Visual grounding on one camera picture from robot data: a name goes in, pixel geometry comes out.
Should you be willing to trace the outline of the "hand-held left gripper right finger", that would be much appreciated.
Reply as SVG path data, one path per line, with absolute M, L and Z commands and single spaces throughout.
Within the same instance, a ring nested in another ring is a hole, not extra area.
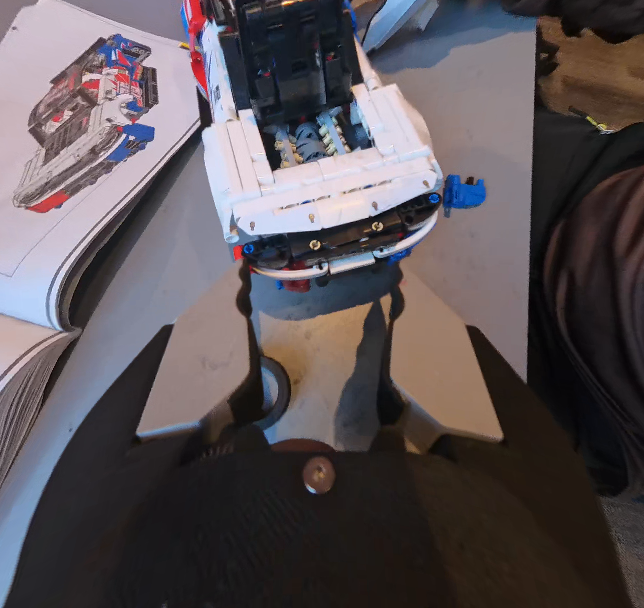
M 377 395 L 408 451 L 444 435 L 500 444 L 503 430 L 465 322 L 412 271 L 398 270 Z

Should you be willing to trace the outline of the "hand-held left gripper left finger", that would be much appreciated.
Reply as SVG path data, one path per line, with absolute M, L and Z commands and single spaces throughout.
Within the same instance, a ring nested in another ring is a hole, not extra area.
M 263 419 L 260 349 L 251 320 L 251 274 L 235 261 L 174 322 L 137 428 L 141 440 Z

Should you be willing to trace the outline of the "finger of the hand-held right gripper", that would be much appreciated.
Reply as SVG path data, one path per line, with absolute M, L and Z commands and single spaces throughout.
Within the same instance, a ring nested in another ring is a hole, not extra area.
M 439 0 L 384 0 L 366 25 L 362 49 L 379 49 L 405 26 L 423 32 L 438 7 Z

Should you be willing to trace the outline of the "black toy tyre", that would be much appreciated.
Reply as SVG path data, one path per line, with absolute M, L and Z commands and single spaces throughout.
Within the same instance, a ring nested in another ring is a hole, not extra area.
M 286 413 L 291 400 L 291 381 L 280 362 L 262 355 L 260 358 L 264 416 L 256 425 L 266 431 L 273 427 Z

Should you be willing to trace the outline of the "blue toy brick connector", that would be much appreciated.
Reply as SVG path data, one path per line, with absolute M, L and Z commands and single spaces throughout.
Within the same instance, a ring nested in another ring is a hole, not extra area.
M 485 181 L 470 176 L 464 181 L 457 174 L 444 179 L 442 195 L 444 217 L 451 216 L 452 210 L 474 209 L 481 206 L 487 197 Z

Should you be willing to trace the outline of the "white brick model car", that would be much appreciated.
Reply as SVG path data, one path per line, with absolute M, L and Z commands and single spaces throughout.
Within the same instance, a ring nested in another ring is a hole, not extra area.
M 358 39 L 350 0 L 182 0 L 225 241 L 306 292 L 409 255 L 443 174 L 430 131 Z

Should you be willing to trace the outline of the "grey desk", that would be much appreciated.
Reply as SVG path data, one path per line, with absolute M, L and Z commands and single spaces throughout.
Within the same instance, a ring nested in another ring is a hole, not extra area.
M 446 174 L 486 184 L 485 204 L 454 210 L 402 263 L 467 323 L 479 328 L 522 377 L 527 373 L 535 20 L 498 0 L 440 0 L 421 34 L 401 32 L 374 54 L 423 115 Z M 44 488 L 74 432 L 161 329 L 194 304 L 231 263 L 207 185 L 200 137 L 155 179 L 85 273 L 77 290 L 80 338 L 60 358 L 43 409 L 1 487 L 1 572 L 9 571 Z M 376 381 L 384 339 L 378 308 L 350 274 L 315 297 L 278 292 L 253 277 L 253 320 L 271 333 L 294 401 L 269 435 L 360 442 L 358 396 Z

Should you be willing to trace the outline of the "open instruction booklet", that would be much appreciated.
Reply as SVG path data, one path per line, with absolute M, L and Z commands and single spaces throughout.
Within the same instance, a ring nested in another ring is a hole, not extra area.
M 197 131 L 179 42 L 61 0 L 1 41 L 1 483 L 62 354 L 88 265 Z

